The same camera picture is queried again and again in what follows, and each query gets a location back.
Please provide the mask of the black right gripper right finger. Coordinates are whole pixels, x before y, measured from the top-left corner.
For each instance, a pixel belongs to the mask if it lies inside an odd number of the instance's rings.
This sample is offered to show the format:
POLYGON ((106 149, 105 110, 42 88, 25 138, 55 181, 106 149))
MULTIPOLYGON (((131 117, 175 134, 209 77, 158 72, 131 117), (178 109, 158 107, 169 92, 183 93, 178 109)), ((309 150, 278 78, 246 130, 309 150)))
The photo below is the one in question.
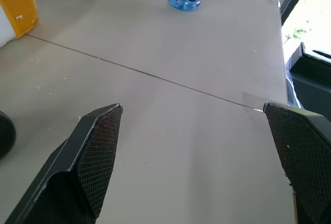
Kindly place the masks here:
POLYGON ((311 224, 331 224, 331 122, 293 106, 263 107, 296 201, 311 224))

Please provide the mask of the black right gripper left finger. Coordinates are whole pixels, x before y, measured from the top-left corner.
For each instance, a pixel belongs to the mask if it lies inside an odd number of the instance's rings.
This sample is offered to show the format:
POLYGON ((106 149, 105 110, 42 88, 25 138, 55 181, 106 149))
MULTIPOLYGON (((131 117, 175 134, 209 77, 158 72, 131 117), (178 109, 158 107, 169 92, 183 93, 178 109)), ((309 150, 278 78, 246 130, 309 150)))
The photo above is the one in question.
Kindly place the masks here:
POLYGON ((83 116, 5 224, 95 224, 113 172, 122 113, 116 103, 83 116))

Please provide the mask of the black equipment case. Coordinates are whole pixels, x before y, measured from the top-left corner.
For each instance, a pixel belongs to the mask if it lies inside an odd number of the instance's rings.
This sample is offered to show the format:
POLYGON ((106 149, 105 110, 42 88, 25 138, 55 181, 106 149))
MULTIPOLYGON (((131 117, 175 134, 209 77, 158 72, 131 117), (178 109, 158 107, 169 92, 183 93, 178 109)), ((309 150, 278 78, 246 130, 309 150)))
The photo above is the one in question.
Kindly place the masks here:
POLYGON ((331 121, 331 51, 306 47, 302 42, 285 64, 300 105, 331 121))

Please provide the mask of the black round object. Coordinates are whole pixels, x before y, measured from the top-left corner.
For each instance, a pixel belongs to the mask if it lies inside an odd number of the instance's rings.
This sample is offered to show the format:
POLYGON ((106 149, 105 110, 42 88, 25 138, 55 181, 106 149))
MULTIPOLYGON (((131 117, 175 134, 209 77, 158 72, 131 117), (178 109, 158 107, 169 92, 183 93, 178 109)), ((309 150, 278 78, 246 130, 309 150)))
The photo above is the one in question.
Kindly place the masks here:
POLYGON ((0 111, 0 160, 11 151, 15 142, 15 125, 7 114, 0 111))

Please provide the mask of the yellow and white container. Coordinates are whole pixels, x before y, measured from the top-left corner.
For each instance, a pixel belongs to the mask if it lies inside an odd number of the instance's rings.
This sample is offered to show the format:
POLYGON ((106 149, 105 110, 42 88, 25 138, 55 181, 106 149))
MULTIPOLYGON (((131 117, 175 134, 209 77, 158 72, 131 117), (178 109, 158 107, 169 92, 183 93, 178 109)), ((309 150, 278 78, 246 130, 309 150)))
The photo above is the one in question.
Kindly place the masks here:
POLYGON ((27 34, 37 22, 35 0, 0 0, 0 48, 27 34))

